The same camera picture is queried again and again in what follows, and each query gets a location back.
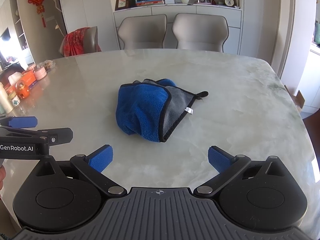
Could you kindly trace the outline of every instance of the black towel edge trim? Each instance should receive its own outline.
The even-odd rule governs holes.
[[[187,107],[191,107],[197,98],[198,97],[194,96]],[[179,118],[173,123],[173,125],[169,128],[167,133],[163,136],[163,140],[164,140],[163,142],[166,142],[169,139],[174,129],[178,126],[178,124],[182,121],[182,119],[186,116],[187,113],[188,113],[187,111],[183,111],[183,113],[179,116]]]
[[[154,81],[154,80],[152,80],[152,79],[150,79],[150,78],[145,78],[144,80],[149,80],[149,81],[152,81],[152,82],[158,84],[159,81],[165,80],[165,79],[167,79],[167,78],[159,79],[158,81]],[[123,85],[121,85],[120,87],[127,87],[127,86],[130,86],[130,85],[137,85],[137,84],[156,85],[156,84],[151,84],[151,83],[140,82],[140,83],[123,84]],[[207,91],[202,91],[202,92],[200,92],[200,93],[198,93],[198,94],[194,94],[194,93],[191,93],[191,92],[189,92],[189,91],[186,91],[186,90],[184,90],[184,89],[182,89],[182,88],[180,88],[180,87],[177,87],[177,86],[163,86],[163,85],[160,85],[160,84],[158,84],[158,86],[178,88],[178,89],[182,90],[183,92],[186,92],[187,94],[196,97],[197,99],[204,98],[204,97],[207,97],[207,96],[209,95],[209,93],[208,93]]]
[[[130,87],[130,86],[137,86],[137,85],[150,85],[150,86],[160,87],[164,91],[167,92],[168,98],[165,101],[164,106],[162,107],[162,110],[160,112],[159,124],[158,124],[158,139],[159,139],[159,142],[165,142],[166,140],[164,140],[164,136],[163,136],[164,116],[165,116],[165,112],[167,111],[169,102],[172,99],[171,93],[164,86],[157,85],[157,84],[151,84],[151,83],[143,83],[143,82],[141,82],[141,83],[123,84],[123,85],[120,86],[120,88],[122,88],[122,87]]]

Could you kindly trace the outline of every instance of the television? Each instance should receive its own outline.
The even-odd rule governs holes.
[[[9,29],[7,28],[0,36],[0,61],[1,68],[4,69],[16,62],[15,48],[11,41]]]

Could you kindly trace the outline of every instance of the picture frame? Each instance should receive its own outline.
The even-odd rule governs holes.
[[[129,8],[129,0],[116,0],[115,11]]]

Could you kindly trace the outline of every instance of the small jar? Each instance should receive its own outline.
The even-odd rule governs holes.
[[[23,80],[16,83],[16,93],[21,99],[27,98],[30,95],[30,90]]]
[[[36,80],[40,80],[47,75],[47,72],[44,67],[41,67],[37,69],[34,74],[35,74]]]
[[[27,67],[27,70],[32,70],[33,72],[36,70],[36,64],[33,63],[32,65],[30,65],[29,67]]]
[[[8,99],[12,102],[14,107],[17,107],[20,104],[20,99],[15,91],[10,93]]]

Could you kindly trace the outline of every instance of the book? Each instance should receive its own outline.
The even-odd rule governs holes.
[[[136,2],[136,6],[153,5],[153,4],[164,4],[164,0],[146,0]]]

